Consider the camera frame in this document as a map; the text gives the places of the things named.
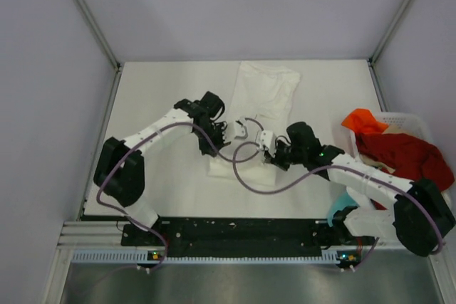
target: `blue cloth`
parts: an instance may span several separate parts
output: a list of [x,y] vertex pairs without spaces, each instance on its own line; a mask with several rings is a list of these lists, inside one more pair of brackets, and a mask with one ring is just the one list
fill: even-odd
[[340,197],[334,202],[333,206],[329,209],[328,216],[326,217],[328,220],[328,225],[330,227],[333,226],[333,218],[334,214],[346,208],[347,206],[359,206],[354,199],[350,197],[348,192],[344,192]]

